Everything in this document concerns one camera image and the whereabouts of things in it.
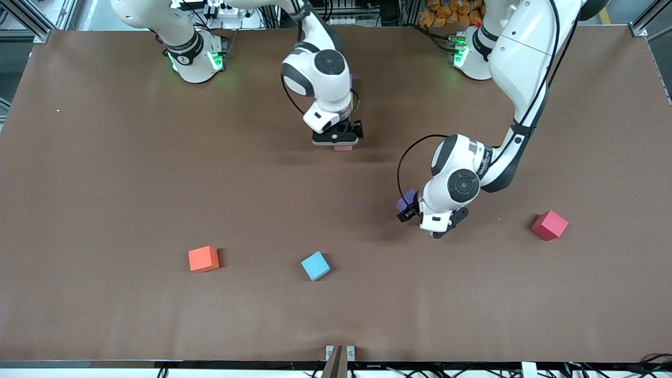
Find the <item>blue foam cube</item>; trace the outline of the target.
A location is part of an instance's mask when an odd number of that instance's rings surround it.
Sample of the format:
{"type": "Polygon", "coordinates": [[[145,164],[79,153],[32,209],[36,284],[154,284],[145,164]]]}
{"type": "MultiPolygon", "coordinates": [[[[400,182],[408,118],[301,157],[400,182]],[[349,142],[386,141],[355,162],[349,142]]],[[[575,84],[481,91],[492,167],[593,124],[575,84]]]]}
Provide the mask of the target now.
{"type": "Polygon", "coordinates": [[[321,251],[314,252],[314,254],[301,261],[301,266],[312,282],[321,279],[331,271],[331,266],[321,251]]]}

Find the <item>red foam cube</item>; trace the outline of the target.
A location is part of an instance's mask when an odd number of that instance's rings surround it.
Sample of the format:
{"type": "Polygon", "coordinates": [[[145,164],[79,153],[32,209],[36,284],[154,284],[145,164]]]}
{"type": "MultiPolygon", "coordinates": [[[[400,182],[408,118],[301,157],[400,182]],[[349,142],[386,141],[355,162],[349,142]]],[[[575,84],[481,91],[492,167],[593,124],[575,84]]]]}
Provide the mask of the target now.
{"type": "Polygon", "coordinates": [[[549,210],[539,215],[530,229],[540,239],[551,241],[561,237],[568,225],[568,220],[557,212],[549,210]]]}

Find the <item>orange snack bags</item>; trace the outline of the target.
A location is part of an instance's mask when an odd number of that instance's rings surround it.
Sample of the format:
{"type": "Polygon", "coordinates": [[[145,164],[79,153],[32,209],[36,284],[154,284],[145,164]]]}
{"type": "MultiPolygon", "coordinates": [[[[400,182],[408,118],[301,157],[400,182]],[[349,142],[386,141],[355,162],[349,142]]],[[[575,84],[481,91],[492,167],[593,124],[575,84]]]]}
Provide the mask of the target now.
{"type": "Polygon", "coordinates": [[[449,24],[479,26],[487,8],[484,0],[423,0],[417,25],[422,28],[441,28],[449,24]]]}

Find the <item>white power strip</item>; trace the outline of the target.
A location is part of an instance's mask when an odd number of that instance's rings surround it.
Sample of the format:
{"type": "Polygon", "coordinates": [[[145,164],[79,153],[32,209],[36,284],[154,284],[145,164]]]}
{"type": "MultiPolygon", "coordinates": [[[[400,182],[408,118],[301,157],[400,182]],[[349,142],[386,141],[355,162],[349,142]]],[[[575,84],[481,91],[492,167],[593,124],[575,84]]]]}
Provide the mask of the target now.
{"type": "Polygon", "coordinates": [[[249,17],[249,12],[245,9],[232,7],[223,0],[204,0],[204,15],[208,19],[239,19],[240,17],[249,17]]]}

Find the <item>orange foam cube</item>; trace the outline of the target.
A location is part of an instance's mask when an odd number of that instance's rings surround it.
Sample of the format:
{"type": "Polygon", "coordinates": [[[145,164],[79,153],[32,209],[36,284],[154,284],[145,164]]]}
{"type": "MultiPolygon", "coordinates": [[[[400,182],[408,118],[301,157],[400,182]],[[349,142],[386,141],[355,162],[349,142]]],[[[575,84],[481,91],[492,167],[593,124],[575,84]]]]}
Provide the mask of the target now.
{"type": "Polygon", "coordinates": [[[220,268],[218,250],[212,246],[199,247],[188,251],[191,272],[209,272],[220,268]]]}

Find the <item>grey metal bracket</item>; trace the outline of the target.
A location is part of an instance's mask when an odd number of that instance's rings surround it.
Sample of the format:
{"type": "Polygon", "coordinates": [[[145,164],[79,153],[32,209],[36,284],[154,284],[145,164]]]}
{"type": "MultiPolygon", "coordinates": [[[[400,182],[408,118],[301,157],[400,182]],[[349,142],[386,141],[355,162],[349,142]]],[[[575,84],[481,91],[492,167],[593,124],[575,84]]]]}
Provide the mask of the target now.
{"type": "MultiPolygon", "coordinates": [[[[333,345],[326,346],[326,348],[324,349],[324,361],[328,361],[328,359],[330,358],[330,356],[331,356],[331,354],[332,354],[332,352],[335,348],[336,348],[336,346],[333,346],[333,345]]],[[[356,361],[355,346],[341,346],[341,352],[346,354],[346,359],[349,362],[356,361]]]]}

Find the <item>aluminium frame profile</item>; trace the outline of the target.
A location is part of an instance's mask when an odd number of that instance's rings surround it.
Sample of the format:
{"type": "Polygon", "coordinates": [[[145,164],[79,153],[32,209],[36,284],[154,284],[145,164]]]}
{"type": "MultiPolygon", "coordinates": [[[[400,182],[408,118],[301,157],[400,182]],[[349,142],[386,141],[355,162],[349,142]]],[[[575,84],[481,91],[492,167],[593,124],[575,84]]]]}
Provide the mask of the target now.
{"type": "Polygon", "coordinates": [[[629,23],[629,31],[633,37],[648,37],[646,27],[672,5],[672,0],[652,0],[634,21],[629,23]]]}
{"type": "Polygon", "coordinates": [[[45,43],[56,26],[32,2],[32,0],[0,0],[0,7],[19,24],[22,29],[1,29],[0,40],[36,41],[45,43]]]}

